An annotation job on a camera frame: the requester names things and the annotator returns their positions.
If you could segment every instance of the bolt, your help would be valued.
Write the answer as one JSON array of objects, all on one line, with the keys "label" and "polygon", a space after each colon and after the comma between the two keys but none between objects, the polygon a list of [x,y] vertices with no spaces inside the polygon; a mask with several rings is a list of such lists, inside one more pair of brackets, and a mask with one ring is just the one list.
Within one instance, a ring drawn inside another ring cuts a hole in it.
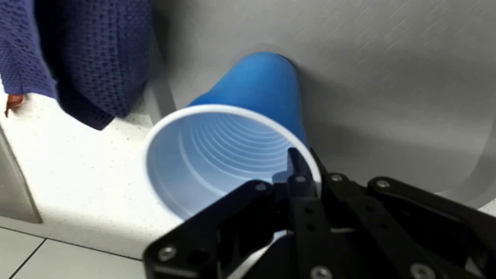
[{"label": "bolt", "polygon": [[434,270],[425,264],[413,264],[410,272],[413,273],[414,279],[436,279]]},{"label": "bolt", "polygon": [[386,182],[386,180],[377,180],[376,185],[377,185],[379,188],[383,188],[383,190],[391,188],[390,182]]},{"label": "bolt", "polygon": [[258,187],[255,187],[255,190],[259,193],[264,193],[264,191],[267,191],[267,185],[258,185]]},{"label": "bolt", "polygon": [[177,255],[177,250],[174,247],[165,247],[159,252],[159,259],[162,262],[171,261]]},{"label": "bolt", "polygon": [[341,176],[331,176],[331,180],[332,182],[343,182],[343,177]]},{"label": "bolt", "polygon": [[298,176],[295,180],[297,180],[298,183],[304,183],[304,182],[307,182],[307,179],[306,179],[306,177],[303,177],[303,176]]},{"label": "bolt", "polygon": [[312,279],[332,279],[332,273],[328,267],[315,267],[310,272]]}]

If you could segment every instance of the floor tile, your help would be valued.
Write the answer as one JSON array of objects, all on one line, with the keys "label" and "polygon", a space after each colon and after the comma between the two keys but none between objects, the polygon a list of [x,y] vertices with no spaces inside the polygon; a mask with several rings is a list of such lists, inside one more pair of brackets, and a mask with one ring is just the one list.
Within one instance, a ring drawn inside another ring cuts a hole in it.
[{"label": "floor tile", "polygon": [[0,230],[0,279],[10,278],[44,239]]},{"label": "floor tile", "polygon": [[49,241],[14,279],[145,279],[138,261]]}]

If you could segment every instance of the cup rim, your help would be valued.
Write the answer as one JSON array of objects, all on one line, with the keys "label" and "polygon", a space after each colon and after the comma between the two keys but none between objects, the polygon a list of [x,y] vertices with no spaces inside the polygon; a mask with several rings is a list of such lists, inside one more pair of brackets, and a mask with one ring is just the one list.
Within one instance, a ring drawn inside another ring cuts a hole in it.
[{"label": "cup rim", "polygon": [[235,107],[235,106],[224,106],[224,104],[200,104],[200,106],[191,106],[191,107],[176,111],[174,114],[160,120],[146,135],[145,148],[143,148],[142,159],[140,159],[140,165],[142,165],[140,169],[142,169],[142,177],[143,177],[145,183],[148,185],[149,190],[152,190],[154,197],[160,202],[160,205],[163,205],[163,208],[166,208],[174,218],[177,218],[179,221],[183,221],[173,210],[168,208],[168,205],[159,197],[159,194],[155,191],[155,187],[154,187],[151,176],[149,176],[149,171],[148,171],[149,151],[151,151],[154,140],[165,128],[168,128],[169,125],[173,125],[179,120],[183,120],[183,118],[188,118],[193,115],[204,115],[204,114],[230,114],[230,115],[236,115],[236,117],[258,121],[258,123],[273,129],[275,132],[278,132],[281,137],[289,140],[292,143],[292,146],[297,148],[298,152],[303,156],[303,159],[307,162],[312,179],[317,185],[318,196],[321,196],[323,177],[321,177],[320,168],[318,168],[314,156],[310,154],[309,148],[295,134],[292,134],[289,129],[286,129],[279,123],[267,118],[266,115],[253,112],[253,111],[247,111],[247,109]]}]

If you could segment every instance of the blue knitted fabric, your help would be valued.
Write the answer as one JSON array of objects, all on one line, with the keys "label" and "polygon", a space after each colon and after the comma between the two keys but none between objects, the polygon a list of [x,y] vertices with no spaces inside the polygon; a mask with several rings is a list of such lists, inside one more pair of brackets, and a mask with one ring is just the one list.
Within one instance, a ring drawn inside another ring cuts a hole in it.
[{"label": "blue knitted fabric", "polygon": [[0,0],[0,18],[11,11],[0,24],[8,94],[55,97],[95,129],[131,112],[148,80],[149,0]]}]

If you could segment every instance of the plastic cup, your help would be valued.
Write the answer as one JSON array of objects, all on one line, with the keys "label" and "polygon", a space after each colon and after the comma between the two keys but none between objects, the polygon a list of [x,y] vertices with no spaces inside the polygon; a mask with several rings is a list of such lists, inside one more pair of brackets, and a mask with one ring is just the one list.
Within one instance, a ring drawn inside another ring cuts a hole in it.
[{"label": "plastic cup", "polygon": [[245,182],[284,177],[290,148],[304,157],[320,188],[298,73],[279,55],[255,53],[151,131],[143,169],[159,199],[185,221]]}]

